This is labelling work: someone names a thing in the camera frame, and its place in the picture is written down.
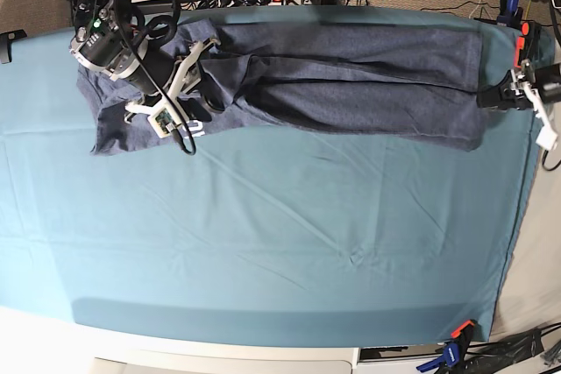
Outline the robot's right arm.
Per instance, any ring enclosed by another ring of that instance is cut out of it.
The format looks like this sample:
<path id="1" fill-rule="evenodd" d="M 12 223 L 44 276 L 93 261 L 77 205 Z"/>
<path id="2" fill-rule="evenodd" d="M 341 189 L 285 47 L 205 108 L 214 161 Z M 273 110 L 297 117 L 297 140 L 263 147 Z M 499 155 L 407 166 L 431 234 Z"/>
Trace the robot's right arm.
<path id="1" fill-rule="evenodd" d="M 219 42 L 192 41 L 185 53 L 165 47 L 179 30 L 180 0 L 147 18 L 133 0 L 77 0 L 70 53 L 80 65 L 80 90 L 99 125 L 128 125 L 137 116 L 167 131 L 207 122 L 224 106 L 203 81 L 199 61 Z"/>

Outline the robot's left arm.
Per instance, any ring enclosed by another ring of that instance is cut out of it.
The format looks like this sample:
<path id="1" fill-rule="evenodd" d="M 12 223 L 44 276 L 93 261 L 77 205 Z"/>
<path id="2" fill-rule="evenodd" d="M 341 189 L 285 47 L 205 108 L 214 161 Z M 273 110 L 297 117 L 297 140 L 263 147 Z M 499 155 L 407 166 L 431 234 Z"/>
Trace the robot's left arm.
<path id="1" fill-rule="evenodd" d="M 476 102 L 482 109 L 532 109 L 537 114 L 538 108 L 525 88 L 529 88 L 531 97 L 548 110 L 549 106 L 560 102 L 560 65 L 535 68 L 529 60 L 524 60 L 520 67 L 507 71 L 497 85 L 480 90 Z"/>

